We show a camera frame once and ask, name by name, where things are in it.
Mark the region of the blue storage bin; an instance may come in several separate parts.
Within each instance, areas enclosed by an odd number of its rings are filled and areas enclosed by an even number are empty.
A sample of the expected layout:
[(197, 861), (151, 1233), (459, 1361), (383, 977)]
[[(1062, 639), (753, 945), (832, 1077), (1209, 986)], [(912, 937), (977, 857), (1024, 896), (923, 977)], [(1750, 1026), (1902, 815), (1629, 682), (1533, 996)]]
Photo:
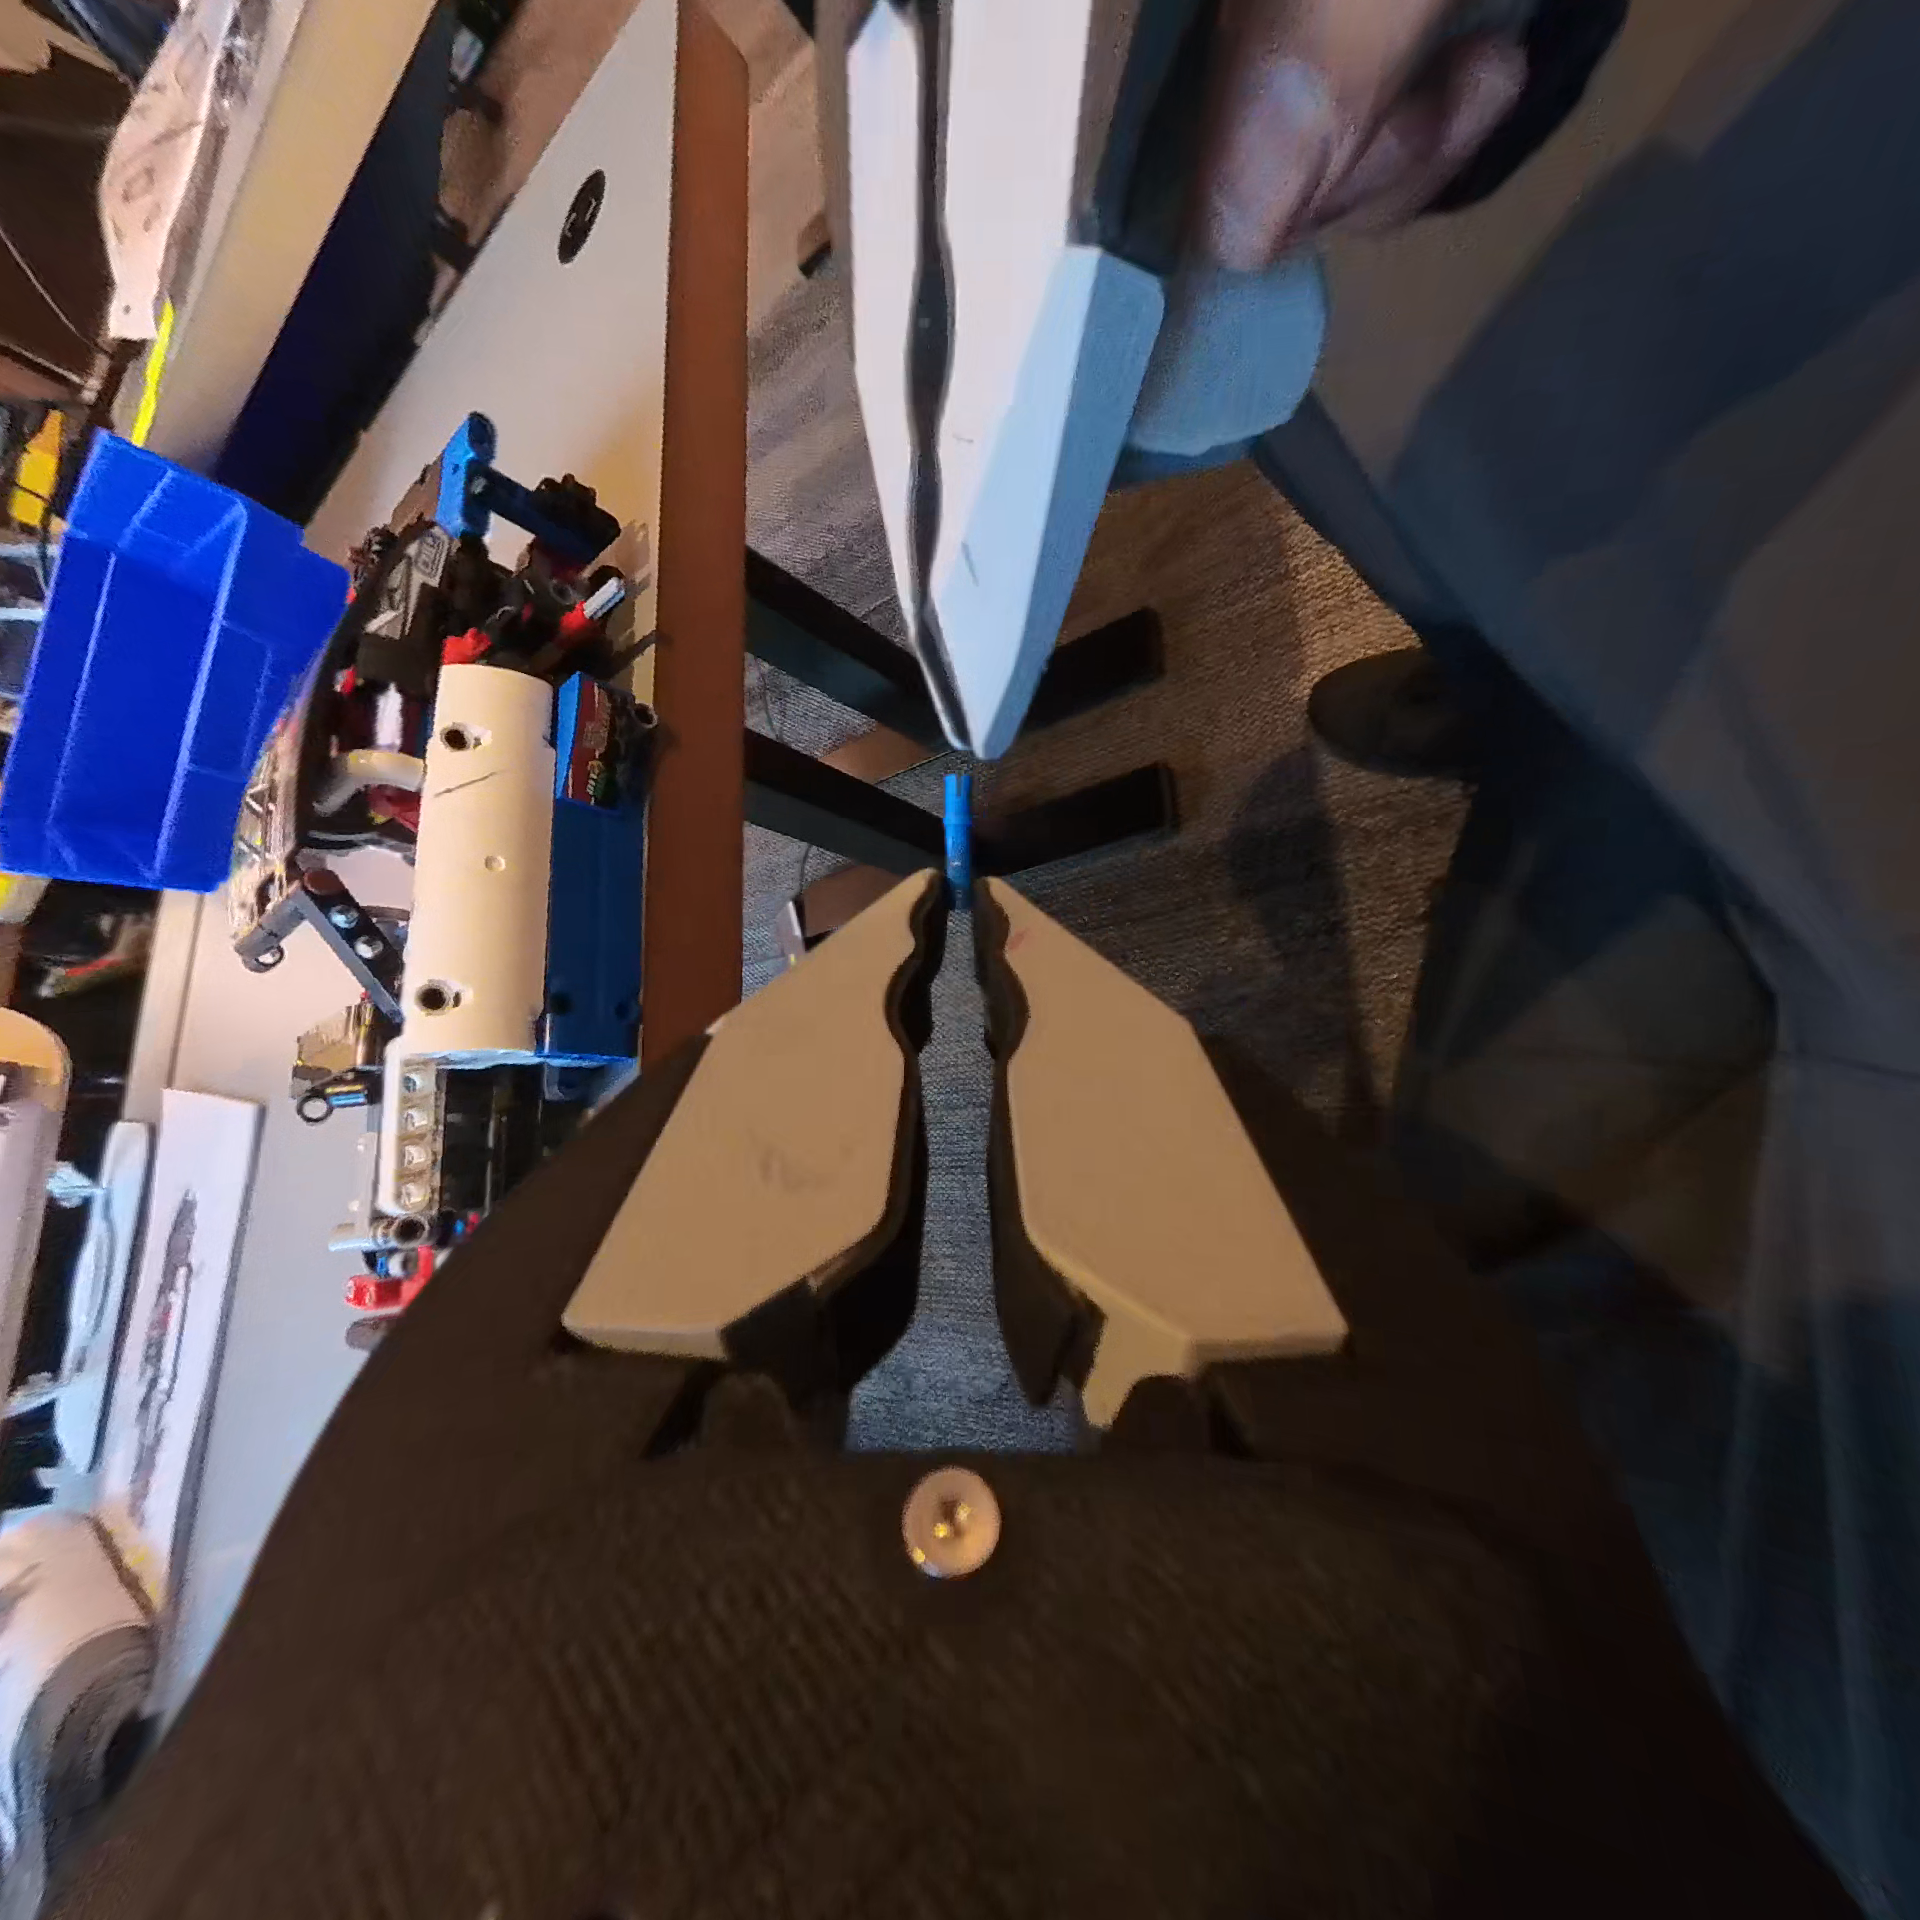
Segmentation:
[(212, 893), (350, 596), (288, 520), (93, 436), (5, 761), (7, 873)]

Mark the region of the white paper sheet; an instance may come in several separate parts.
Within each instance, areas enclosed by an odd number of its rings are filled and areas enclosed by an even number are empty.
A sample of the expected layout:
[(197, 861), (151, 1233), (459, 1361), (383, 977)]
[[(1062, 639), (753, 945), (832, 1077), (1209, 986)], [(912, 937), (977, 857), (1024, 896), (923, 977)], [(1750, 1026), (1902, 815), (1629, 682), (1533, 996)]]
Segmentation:
[(190, 3), (134, 84), (102, 162), (102, 336), (151, 343), (190, 280), (215, 176), (249, 115), (278, 4)]

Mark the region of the toy brick car model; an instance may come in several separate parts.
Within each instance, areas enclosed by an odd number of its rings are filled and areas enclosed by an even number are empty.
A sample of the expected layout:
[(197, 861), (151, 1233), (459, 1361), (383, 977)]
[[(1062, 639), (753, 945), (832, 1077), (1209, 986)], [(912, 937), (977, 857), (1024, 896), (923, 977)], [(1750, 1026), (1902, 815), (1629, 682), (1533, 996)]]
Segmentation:
[(313, 933), (347, 1005), (294, 1045), (299, 1122), (357, 1115), (347, 1341), (371, 1351), (638, 1064), (656, 713), (613, 627), (648, 584), (572, 473), (481, 413), (350, 555), (350, 596), (233, 835), (252, 973)]

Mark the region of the person's right forearm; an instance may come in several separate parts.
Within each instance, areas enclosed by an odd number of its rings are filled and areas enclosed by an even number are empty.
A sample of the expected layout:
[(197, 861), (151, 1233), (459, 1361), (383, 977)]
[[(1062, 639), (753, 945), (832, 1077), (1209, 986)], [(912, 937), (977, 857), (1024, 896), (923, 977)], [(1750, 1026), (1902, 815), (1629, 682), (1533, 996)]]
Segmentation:
[(1469, 162), (1421, 205), (1455, 212), (1488, 201), (1568, 122), (1614, 49), (1628, 3), (1532, 3), (1515, 28), (1526, 60), (1520, 97)]

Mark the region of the person's right hand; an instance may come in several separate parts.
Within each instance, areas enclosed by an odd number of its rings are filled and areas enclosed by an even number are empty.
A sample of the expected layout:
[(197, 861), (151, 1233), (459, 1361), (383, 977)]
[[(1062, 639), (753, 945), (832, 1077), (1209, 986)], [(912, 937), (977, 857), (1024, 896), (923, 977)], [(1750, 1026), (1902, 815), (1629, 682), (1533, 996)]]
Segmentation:
[(1225, 3), (1187, 247), (1263, 273), (1316, 233), (1397, 226), (1520, 106), (1533, 3)]

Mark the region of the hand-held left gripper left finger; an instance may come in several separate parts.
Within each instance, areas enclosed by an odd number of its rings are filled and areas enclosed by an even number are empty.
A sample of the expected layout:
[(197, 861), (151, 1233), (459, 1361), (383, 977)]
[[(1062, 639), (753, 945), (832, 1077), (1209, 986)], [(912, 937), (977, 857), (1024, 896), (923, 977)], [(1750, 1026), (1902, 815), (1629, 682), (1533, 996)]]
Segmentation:
[(904, 1003), (940, 967), (913, 873), (719, 1017), (567, 1301), (613, 1353), (732, 1357), (781, 1298), (825, 1305), (893, 1241), (923, 1135)]

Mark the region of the open instruction booklet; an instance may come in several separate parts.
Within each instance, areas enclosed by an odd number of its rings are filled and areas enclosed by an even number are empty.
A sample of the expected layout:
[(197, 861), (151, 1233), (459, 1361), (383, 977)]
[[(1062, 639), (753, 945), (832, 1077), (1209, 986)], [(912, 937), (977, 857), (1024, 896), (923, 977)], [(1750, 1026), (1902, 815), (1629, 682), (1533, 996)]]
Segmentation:
[(198, 1491), (260, 1109), (161, 1099), (149, 1201), (109, 1329), (102, 1449), (71, 1492), (5, 1517), (5, 1893), (84, 1827), (139, 1732), (173, 1603), (173, 1559)]

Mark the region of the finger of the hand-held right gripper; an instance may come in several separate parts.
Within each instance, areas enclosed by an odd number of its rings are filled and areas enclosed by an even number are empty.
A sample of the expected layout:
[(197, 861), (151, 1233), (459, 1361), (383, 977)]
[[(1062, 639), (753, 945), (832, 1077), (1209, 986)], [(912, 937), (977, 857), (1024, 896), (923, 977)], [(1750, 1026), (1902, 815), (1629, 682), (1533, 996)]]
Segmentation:
[(1163, 319), (1102, 243), (1095, 4), (931, 4), (920, 157), (920, 642), (951, 744), (1035, 698)]
[(951, 744), (963, 699), (932, 605), (953, 361), (942, 4), (822, 4), (822, 167), (854, 401), (903, 631)]

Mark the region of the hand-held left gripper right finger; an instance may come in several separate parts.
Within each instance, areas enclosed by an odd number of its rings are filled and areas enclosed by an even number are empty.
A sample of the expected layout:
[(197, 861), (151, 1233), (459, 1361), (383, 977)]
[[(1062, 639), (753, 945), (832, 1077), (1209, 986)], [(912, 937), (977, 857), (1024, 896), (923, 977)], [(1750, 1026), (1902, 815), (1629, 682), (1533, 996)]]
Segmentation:
[(1148, 1380), (1342, 1353), (1348, 1320), (1192, 1025), (1005, 881), (975, 887), (999, 1324), (1112, 1427)]

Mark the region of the yellow storage bin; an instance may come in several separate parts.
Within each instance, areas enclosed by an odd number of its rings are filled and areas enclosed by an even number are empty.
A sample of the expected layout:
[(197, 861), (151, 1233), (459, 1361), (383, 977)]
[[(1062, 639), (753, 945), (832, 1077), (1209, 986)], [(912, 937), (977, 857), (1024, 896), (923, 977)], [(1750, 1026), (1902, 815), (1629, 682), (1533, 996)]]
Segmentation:
[(40, 524), (63, 456), (63, 411), (24, 401), (1, 405), (1, 520), (14, 527)]

